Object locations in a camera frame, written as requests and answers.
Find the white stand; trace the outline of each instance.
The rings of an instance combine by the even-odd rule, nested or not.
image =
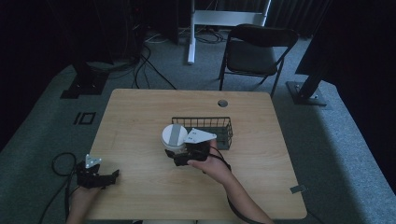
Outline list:
[[[189,64],[194,64],[195,57],[195,25],[236,26],[242,23],[264,26],[271,0],[267,0],[262,13],[195,10],[195,0],[191,0],[191,38],[189,47]]]

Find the forearm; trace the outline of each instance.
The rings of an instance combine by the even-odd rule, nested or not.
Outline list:
[[[66,224],[82,224],[84,223],[84,219],[84,214],[70,212],[69,216],[67,217]]]
[[[230,202],[244,217],[265,224],[274,223],[271,218],[269,218],[267,214],[250,198],[235,176],[232,176],[226,183],[224,183],[223,187]]]

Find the white cup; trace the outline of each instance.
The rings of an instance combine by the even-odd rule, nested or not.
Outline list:
[[[166,149],[182,153],[186,149],[184,138],[188,135],[186,128],[180,124],[171,124],[163,129],[163,145]]]

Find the small hole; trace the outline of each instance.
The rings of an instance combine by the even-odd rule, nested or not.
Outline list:
[[[219,100],[218,105],[220,107],[226,107],[228,105],[228,102],[226,100]]]

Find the black curtain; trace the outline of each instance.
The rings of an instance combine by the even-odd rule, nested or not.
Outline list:
[[[396,190],[396,1],[333,0],[297,74],[331,82]]]
[[[289,28],[304,37],[315,34],[332,0],[274,0],[268,10],[265,26]],[[224,10],[263,12],[266,1],[262,0],[201,0],[195,8],[201,10]]]
[[[106,8],[96,7],[95,3],[99,1]],[[112,63],[109,49],[124,51],[124,36],[115,35],[106,28],[119,27],[117,34],[126,34],[120,5],[127,1],[104,1],[49,0],[57,7],[59,13],[56,15],[48,1],[4,0],[0,3],[0,150],[30,113],[52,78],[72,62],[69,43],[56,16],[64,19],[70,40],[84,61]],[[113,16],[99,18],[100,12],[110,11]]]

